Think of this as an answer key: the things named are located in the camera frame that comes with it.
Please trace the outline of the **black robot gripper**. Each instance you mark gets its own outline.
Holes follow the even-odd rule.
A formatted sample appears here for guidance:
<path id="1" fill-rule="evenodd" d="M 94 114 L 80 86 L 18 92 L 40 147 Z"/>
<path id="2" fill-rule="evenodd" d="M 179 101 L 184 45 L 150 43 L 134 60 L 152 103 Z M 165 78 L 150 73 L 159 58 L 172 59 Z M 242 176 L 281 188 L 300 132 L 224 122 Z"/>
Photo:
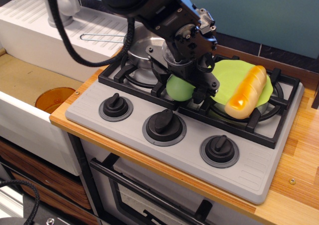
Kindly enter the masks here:
<path id="1" fill-rule="evenodd" d="M 166 87 L 171 75 L 193 85 L 192 99 L 195 104 L 200 104 L 207 96 L 215 96 L 219 89 L 219 81 L 212 74 L 215 66 L 212 54 L 206 53 L 198 59 L 183 58 L 176 62 L 166 43 L 162 48 L 147 48 L 151 62 L 152 72 L 158 82 Z"/>

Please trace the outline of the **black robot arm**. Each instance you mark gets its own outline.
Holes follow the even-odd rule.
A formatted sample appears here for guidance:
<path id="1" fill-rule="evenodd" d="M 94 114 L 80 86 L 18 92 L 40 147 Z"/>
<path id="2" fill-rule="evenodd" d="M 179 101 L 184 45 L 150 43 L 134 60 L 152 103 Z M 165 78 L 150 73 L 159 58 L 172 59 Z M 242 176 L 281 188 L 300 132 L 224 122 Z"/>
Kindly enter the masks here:
<path id="1" fill-rule="evenodd" d="M 133 18 L 165 40 L 160 52 L 150 52 L 157 79 L 175 75 L 195 87 L 196 104 L 215 96 L 219 81 L 212 74 L 216 49 L 215 21 L 191 0 L 101 0 L 116 15 Z"/>

